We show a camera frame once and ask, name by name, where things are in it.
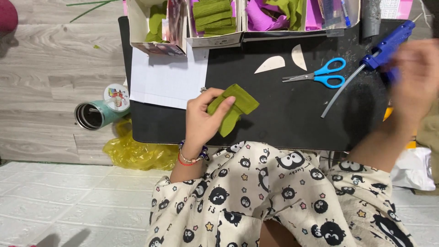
pen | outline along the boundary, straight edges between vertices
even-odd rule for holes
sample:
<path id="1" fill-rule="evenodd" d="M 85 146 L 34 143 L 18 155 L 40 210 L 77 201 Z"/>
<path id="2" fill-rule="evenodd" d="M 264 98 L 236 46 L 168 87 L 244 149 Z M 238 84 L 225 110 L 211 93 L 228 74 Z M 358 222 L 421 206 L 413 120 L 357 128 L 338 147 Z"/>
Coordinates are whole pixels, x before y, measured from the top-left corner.
<path id="1" fill-rule="evenodd" d="M 346 27 L 350 28 L 351 21 L 349 20 L 348 11 L 346 10 L 345 0 L 342 0 L 342 7 L 343 7 L 343 13 L 345 14 Z"/>

blue scissors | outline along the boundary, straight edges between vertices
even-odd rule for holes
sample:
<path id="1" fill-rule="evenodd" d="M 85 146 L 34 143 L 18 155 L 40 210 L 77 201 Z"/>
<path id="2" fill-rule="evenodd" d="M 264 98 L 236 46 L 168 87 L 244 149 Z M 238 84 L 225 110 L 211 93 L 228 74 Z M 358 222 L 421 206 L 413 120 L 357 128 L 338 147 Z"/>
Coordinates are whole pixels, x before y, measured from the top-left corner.
<path id="1" fill-rule="evenodd" d="M 335 69 L 328 69 L 328 65 L 330 65 L 332 62 L 342 62 L 342 65 Z M 346 66 L 346 60 L 342 58 L 333 58 L 329 60 L 321 69 L 314 71 L 314 73 L 310 73 L 307 75 L 301 75 L 301 76 L 290 76 L 290 77 L 284 77 L 282 82 L 290 82 L 290 81 L 298 81 L 298 80 L 314 80 L 314 81 L 320 81 L 328 88 L 339 88 L 345 83 L 345 78 L 338 75 L 330 75 L 330 76 L 319 76 L 323 74 L 329 74 L 332 72 L 340 71 Z M 339 79 L 341 82 L 338 85 L 331 85 L 328 83 L 328 79 Z"/>

red ball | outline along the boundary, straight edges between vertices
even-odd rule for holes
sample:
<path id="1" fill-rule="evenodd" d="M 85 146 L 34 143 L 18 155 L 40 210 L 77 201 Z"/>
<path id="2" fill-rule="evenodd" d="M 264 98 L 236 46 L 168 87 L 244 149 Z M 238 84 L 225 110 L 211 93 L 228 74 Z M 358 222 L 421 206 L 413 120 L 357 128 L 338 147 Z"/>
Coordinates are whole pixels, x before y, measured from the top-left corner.
<path id="1" fill-rule="evenodd" d="M 9 0 L 0 0 L 0 34 L 11 33 L 17 28 L 18 14 Z"/>

black desk mat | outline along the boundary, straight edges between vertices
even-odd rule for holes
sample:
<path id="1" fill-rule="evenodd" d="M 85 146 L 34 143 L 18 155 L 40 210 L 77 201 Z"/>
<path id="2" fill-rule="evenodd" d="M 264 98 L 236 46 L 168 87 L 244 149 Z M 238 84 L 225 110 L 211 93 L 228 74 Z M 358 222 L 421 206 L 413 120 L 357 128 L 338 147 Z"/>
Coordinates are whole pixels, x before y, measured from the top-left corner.
<path id="1" fill-rule="evenodd" d="M 206 87 L 225 89 L 237 83 L 260 105 L 249 115 L 242 115 L 228 136 L 223 138 L 217 134 L 208 145 L 231 145 L 246 140 L 279 148 L 349 151 L 382 122 L 388 99 L 386 85 L 379 74 L 361 72 L 357 75 L 324 119 L 320 115 L 337 89 L 312 80 L 282 83 L 281 78 L 311 73 L 330 59 L 343 57 L 346 67 L 334 74 L 347 79 L 371 46 L 403 22 L 382 20 L 380 35 L 363 44 L 359 44 L 360 25 L 357 25 L 347 29 L 343 37 L 252 41 L 243 43 L 242 47 L 210 50 Z M 119 26 L 130 85 L 132 48 L 128 19 L 119 18 Z M 297 44 L 302 46 L 307 72 L 291 58 L 291 50 Z M 277 55 L 284 58 L 285 67 L 254 74 L 267 58 Z M 179 143 L 184 139 L 185 110 L 130 103 L 136 141 Z"/>

scissor handle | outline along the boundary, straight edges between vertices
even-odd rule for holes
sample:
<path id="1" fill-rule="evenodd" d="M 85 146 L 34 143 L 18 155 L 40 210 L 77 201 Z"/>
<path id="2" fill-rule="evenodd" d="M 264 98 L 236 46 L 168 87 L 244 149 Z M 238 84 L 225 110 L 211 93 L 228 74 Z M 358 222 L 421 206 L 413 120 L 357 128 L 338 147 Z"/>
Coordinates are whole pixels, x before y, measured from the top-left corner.
<path id="1" fill-rule="evenodd" d="M 332 62 L 335 61 L 342 62 L 342 66 L 335 69 L 328 69 L 328 65 L 330 65 Z M 318 75 L 329 74 L 332 72 L 340 71 L 345 66 L 346 66 L 346 60 L 344 60 L 343 58 L 333 58 L 329 60 L 321 69 L 314 71 L 314 75 L 318 76 Z"/>
<path id="2" fill-rule="evenodd" d="M 339 79 L 341 82 L 338 85 L 331 85 L 328 83 L 329 79 Z M 332 75 L 332 76 L 315 76 L 314 81 L 320 81 L 328 88 L 339 88 L 345 83 L 345 78 L 342 76 Z"/>

